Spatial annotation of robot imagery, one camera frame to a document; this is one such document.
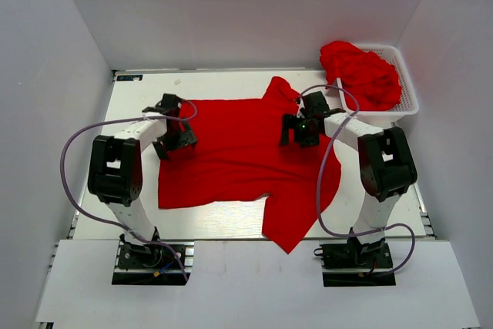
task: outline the white platform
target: white platform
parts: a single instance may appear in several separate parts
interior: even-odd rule
[[[142,81],[115,82],[106,119],[141,116],[142,109],[155,105],[163,93],[170,92],[186,99],[246,99],[260,98],[273,76],[284,77],[291,86],[301,91],[315,84],[325,83],[324,72],[310,70],[265,71],[197,71],[147,73]],[[330,107],[341,107],[336,92],[328,93]],[[125,124],[106,126],[102,133],[113,135]],[[364,189],[359,180],[357,153],[340,142],[335,151],[342,164],[339,190],[332,204],[324,212],[324,221],[333,231],[346,233],[354,224],[363,202]],[[167,240],[221,240],[263,238],[261,234],[264,200],[253,202],[222,202],[178,210],[159,210],[157,207],[157,177],[159,160],[154,149],[143,154],[144,185],[141,193],[144,208],[151,222]],[[89,212],[114,220],[112,212],[86,191],[83,207]],[[425,231],[419,213],[419,201],[414,187],[397,203],[390,223],[407,223],[418,236]],[[79,218],[74,239],[117,239],[121,230]],[[391,237],[407,236],[406,230],[396,228],[387,232]],[[325,238],[318,223],[307,238]]]
[[[394,262],[409,243],[391,241]],[[55,329],[477,327],[449,242],[418,242],[395,287],[324,288],[317,242],[197,242],[185,287],[112,286],[118,242],[62,240],[37,321]]]

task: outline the gray wall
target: gray wall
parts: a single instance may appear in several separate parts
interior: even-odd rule
[[[420,99],[404,128],[424,201],[493,327],[493,0],[422,0],[398,46]]]
[[[319,66],[334,39],[397,43],[419,0],[75,0],[112,69]]]
[[[73,0],[0,0],[0,73],[0,326],[22,329],[73,215],[58,173],[62,145],[101,118],[111,72]],[[69,153],[75,194],[89,144]]]

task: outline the white laundry basket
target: white laundry basket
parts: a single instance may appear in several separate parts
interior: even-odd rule
[[[416,98],[416,92],[407,72],[406,65],[402,59],[401,53],[397,48],[391,45],[381,44],[355,44],[359,49],[364,52],[377,53],[379,57],[390,63],[395,67],[397,74],[399,75],[399,85],[402,87],[401,102],[397,104],[393,109],[388,111],[361,111],[357,114],[357,118],[372,125],[395,123],[404,116],[414,115],[419,110],[418,99]],[[342,86],[340,78],[336,78],[337,86]],[[344,93],[339,91],[340,100],[344,110],[347,112],[353,112],[347,108],[346,99]]]

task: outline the wrinkled red fabric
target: wrinkled red fabric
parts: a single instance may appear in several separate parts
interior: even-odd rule
[[[317,219],[315,188],[329,138],[320,145],[279,147],[282,115],[295,114],[298,92],[274,77],[262,99],[193,100],[190,121],[198,143],[169,153],[159,171],[159,208],[171,209],[213,201],[251,201],[268,194],[262,233],[287,253]],[[184,103],[180,115],[193,109]],[[324,171],[321,204],[327,208],[340,181],[332,151]]]
[[[362,111],[387,111],[401,100],[395,67],[374,52],[363,52],[349,42],[332,42],[320,50],[320,63],[329,85],[339,77]],[[353,99],[348,95],[345,99],[347,108],[355,110]]]

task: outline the crumpled red cloth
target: crumpled red cloth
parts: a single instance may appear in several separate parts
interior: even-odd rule
[[[280,77],[262,99],[193,100],[198,114],[190,120],[198,143],[169,152],[161,161],[159,208],[192,207],[214,201],[256,200],[268,193],[262,233],[287,253],[317,220],[315,190],[329,138],[320,145],[279,147],[282,115],[296,114],[298,92]],[[183,103],[180,115],[193,109]],[[330,152],[324,171],[321,204],[332,202],[340,182],[340,163]]]
[[[349,42],[332,42],[320,50],[320,63],[328,84],[339,77],[361,111],[387,111],[401,100],[402,88],[395,67],[374,52],[363,52]],[[355,110],[353,99],[348,95],[345,99],[347,108]]]

